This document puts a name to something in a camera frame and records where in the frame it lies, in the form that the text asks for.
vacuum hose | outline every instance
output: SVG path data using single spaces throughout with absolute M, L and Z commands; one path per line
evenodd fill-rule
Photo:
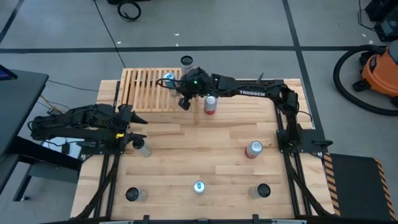
M 341 67 L 343 66 L 344 62 L 351 57 L 353 54 L 362 52 L 362 51 L 368 51 L 373 54 L 383 54 L 386 50 L 385 48 L 378 47 L 375 45 L 361 45 L 356 47 L 353 50 L 349 50 L 347 53 L 345 53 L 338 61 L 335 66 L 335 69 L 333 71 L 333 81 L 336 85 L 337 90 L 345 97 L 347 100 L 350 102 L 354 103 L 355 105 L 366 109 L 370 112 L 381 114 L 381 115 L 386 115 L 386 116 L 398 116 L 398 110 L 387 110 L 383 108 L 378 108 L 377 106 L 372 106 L 368 103 L 363 102 L 362 100 L 358 99 L 357 97 L 353 96 L 351 93 L 349 93 L 341 84 L 340 81 L 340 70 Z

wooden slat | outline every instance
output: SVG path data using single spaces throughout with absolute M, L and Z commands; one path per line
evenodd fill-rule
M 134 85 L 135 86 L 135 91 L 134 91 L 134 100 L 133 100 L 133 102 L 132 102 L 132 107 L 133 107 L 133 110 L 135 110 L 135 111 L 138 111 L 139 110 L 139 104 L 138 104 L 138 97 L 139 97 L 139 87 L 140 87 L 140 79 L 141 79 L 141 69 L 137 69 L 136 70 L 136 77 L 137 78 L 135 78 L 134 79 L 134 81 L 135 81 L 135 84 L 134 84 L 134 82 L 132 83 L 132 85 Z
M 122 72 L 122 77 L 121 77 L 121 81 L 120 81 L 120 87 L 119 87 L 119 94 L 118 94 L 118 102 L 116 103 L 116 107 L 119 107 L 121 104 L 123 103 L 127 103 L 124 102 L 124 100 L 126 100 L 126 95 L 125 95 L 125 89 L 128 89 L 129 85 L 126 84 L 126 81 L 130 80 L 128 78 L 130 74 L 130 71 L 128 69 L 123 69 Z
M 149 90 L 150 90 L 150 86 L 153 84 L 152 82 L 152 69 L 148 69 L 147 70 L 147 79 L 148 81 L 146 82 L 146 93 L 145 93 L 145 102 L 144 102 L 144 110 L 149 111 L 149 107 L 148 107 L 148 100 L 149 100 Z
M 155 71 L 155 70 L 151 71 L 151 73 L 152 73 L 152 85 L 150 86 L 150 88 L 151 88 L 151 90 L 150 90 L 150 92 L 151 92 L 151 94 L 150 94 L 151 104 L 150 104 L 149 111 L 154 111 L 154 108 L 155 108 L 155 102 L 156 102 L 155 89 L 156 89 L 156 80 L 157 80 L 157 73 L 156 72 L 157 71 Z
M 162 78 L 162 74 L 160 73 L 160 71 L 158 70 L 157 71 L 157 79 L 160 79 L 160 78 Z M 157 85 L 157 87 L 156 87 L 156 109 L 155 109 L 155 111 L 160 111 L 160 108 L 159 108 L 159 104 L 160 104 L 160 91 L 161 91 L 161 87 L 160 87 L 160 85 Z
M 144 108 L 144 101 L 145 101 L 145 86 L 147 82 L 147 72 L 146 69 L 141 70 L 141 81 L 140 81 L 140 97 L 139 97 L 139 103 L 140 103 L 140 108 L 142 110 L 145 110 Z

can lid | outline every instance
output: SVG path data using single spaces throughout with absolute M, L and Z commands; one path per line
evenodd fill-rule
M 251 143 L 251 149 L 252 149 L 254 152 L 261 152 L 261 151 L 262 151 L 262 144 L 261 144 L 261 142 L 259 142 L 259 141 L 253 141 L 253 142 Z
M 181 64 L 184 66 L 191 65 L 192 62 L 193 62 L 193 59 L 191 56 L 186 55 L 181 58 Z
M 206 97 L 206 103 L 215 104 L 216 103 L 216 98 L 214 96 L 207 96 Z
M 143 139 L 138 139 L 132 142 L 132 146 L 135 149 L 142 149 L 144 147 L 145 141 Z
M 261 197 L 268 197 L 271 194 L 271 188 L 267 184 L 259 184 L 257 192 Z
M 164 74 L 163 78 L 169 78 L 169 79 L 174 79 L 174 73 L 166 73 Z
M 126 198 L 130 202 L 137 200 L 138 196 L 139 196 L 139 191 L 135 187 L 130 187 L 129 190 L 127 190 L 126 192 Z
M 193 189 L 196 192 L 204 192 L 205 191 L 205 184 L 202 181 L 196 181 L 193 185 Z

silver can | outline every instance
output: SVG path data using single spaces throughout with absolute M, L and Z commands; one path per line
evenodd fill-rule
M 205 113 L 212 115 L 216 112 L 217 98 L 214 96 L 206 96 L 205 98 Z
M 126 199 L 130 202 L 145 202 L 147 200 L 148 193 L 146 190 L 131 187 L 126 192 Z
M 249 146 L 244 151 L 244 154 L 249 159 L 256 158 L 262 152 L 262 144 L 259 141 L 250 142 Z
M 137 149 L 139 152 L 141 152 L 145 157 L 149 157 L 152 154 L 152 150 L 143 139 L 132 142 L 132 146 L 134 149 Z
M 202 181 L 196 181 L 193 190 L 196 194 L 202 194 L 205 191 L 205 184 Z
M 259 184 L 249 189 L 251 198 L 266 198 L 271 194 L 271 188 L 267 184 Z
M 173 80 L 173 79 L 175 79 L 175 75 L 174 75 L 174 73 L 169 72 L 169 73 L 164 74 L 163 78 L 167 78 L 167 79 Z M 165 86 L 167 86 L 169 88 L 175 88 L 175 82 L 171 81 L 171 80 L 165 80 L 164 81 Z M 177 93 L 177 91 L 175 89 L 169 89 L 169 91 L 170 91 L 170 94 L 172 96 L 178 96 L 178 93 Z

cable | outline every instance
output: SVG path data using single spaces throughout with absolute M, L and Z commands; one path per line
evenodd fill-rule
M 69 106 L 66 106 L 66 105 L 63 105 L 63 104 L 60 104 L 60 103 L 56 103 L 56 102 L 52 102 L 52 101 L 49 101 L 50 103 L 52 103 L 52 104 L 55 104 L 55 105 L 60 105 L 60 106 L 63 106 L 63 107 L 65 107 L 65 108 L 68 108 L 68 109 L 70 109 L 70 107 Z
M 27 128 L 29 128 L 30 131 L 32 131 L 32 127 L 30 126 L 30 124 L 32 124 L 32 123 L 33 123 L 33 121 L 29 121 L 29 122 L 27 123 Z
M 40 105 L 46 107 L 47 109 L 51 110 L 51 108 L 49 108 L 48 106 L 46 106 L 44 103 L 41 103 L 41 102 L 36 102 L 36 103 L 38 103 L 38 104 L 40 104 Z
M 76 143 L 76 142 L 84 142 L 84 140 L 83 140 L 83 141 L 72 141 L 72 142 L 65 142 L 65 143 L 63 143 L 63 144 L 61 144 L 61 145 L 58 145 L 58 144 L 55 144 L 54 142 L 50 142 L 50 141 L 47 141 L 47 140 L 44 140 L 44 141 L 47 142 L 47 143 L 49 143 L 49 144 L 52 144 L 52 145 L 54 145 L 54 146 L 57 146 L 57 147 L 62 147 L 62 146 L 64 146 L 64 145 L 66 145 L 66 144 L 71 144 L 71 143 Z
M 127 13 L 125 13 L 121 9 L 124 4 L 132 4 L 134 7 L 136 7 L 138 9 L 138 15 L 136 17 L 130 17 Z M 124 21 L 127 22 L 136 21 L 141 16 L 141 7 L 139 7 L 139 5 L 132 0 L 125 0 L 118 4 L 118 14 L 120 18 L 122 18 Z
M 312 115 L 310 115 L 309 113 L 307 113 L 307 112 L 304 112 L 304 111 L 298 111 L 299 113 L 305 113 L 305 114 L 307 114 L 310 118 L 311 118 L 311 121 L 312 121 Z
M 109 31 L 109 29 L 108 29 L 108 26 L 106 26 L 106 23 L 105 23 L 105 21 L 104 21 L 104 18 L 102 17 L 102 14 L 101 14 L 101 12 L 100 12 L 100 9 L 98 8 L 97 1 L 96 1 L 96 0 L 94 0 L 94 4 L 95 4 L 95 7 L 97 8 L 97 11 L 98 11 L 98 14 L 99 14 L 99 16 L 100 16 L 100 18 L 101 18 L 101 20 L 102 20 L 102 23 L 103 23 L 104 26 L 105 26 L 106 31 L 108 31 L 108 34 L 109 34 L 109 36 L 110 36 L 110 38 L 111 38 L 111 40 L 112 40 L 112 43 L 113 43 L 113 45 L 114 45 L 114 49 L 116 50 L 116 53 L 118 53 L 118 56 L 119 56 L 119 58 L 120 58 L 120 61 L 121 61 L 122 64 L 123 64 L 123 68 L 126 68 L 126 66 L 125 66 L 125 64 L 124 64 L 124 62 L 123 62 L 123 59 L 122 59 L 122 57 L 121 57 L 120 54 L 119 54 L 118 47 L 116 46 L 116 44 L 115 44 L 115 42 L 114 42 L 114 39 L 113 39 L 113 37 L 112 37 L 112 34 L 110 33 L 110 31 Z
M 75 87 L 75 86 L 72 86 L 72 85 L 69 85 L 69 84 L 64 84 L 64 83 L 56 82 L 56 81 L 53 81 L 53 80 L 48 80 L 48 81 L 49 81 L 49 82 L 52 82 L 52 83 L 59 84 L 59 85 L 68 86 L 68 87 L 70 87 L 70 88 L 75 88 L 75 89 L 77 89 L 77 90 L 98 92 L 98 90 L 91 90 L 91 89 L 86 89 L 86 88 L 79 88 L 79 87 Z
M 58 111 L 58 112 L 61 113 L 61 114 L 64 113 L 63 110 L 60 110 L 60 109 L 56 108 L 55 106 L 53 106 L 53 105 L 46 99 L 46 97 L 44 97 L 43 95 L 40 95 L 40 97 L 41 97 L 41 99 L 43 99 L 43 100 L 45 101 L 46 104 L 48 104 L 48 105 L 51 107 L 51 109 L 54 109 L 54 110 Z
M 170 79 L 170 78 L 160 78 L 160 79 L 156 80 L 156 84 L 160 85 L 163 88 L 168 88 L 168 89 L 171 89 L 171 90 L 175 90 L 175 87 L 169 87 L 169 86 L 165 86 L 165 85 L 161 84 L 161 82 L 164 81 L 164 80 L 171 81 L 171 82 L 185 82 L 185 81 L 188 81 L 188 80 L 174 80 L 174 79 Z

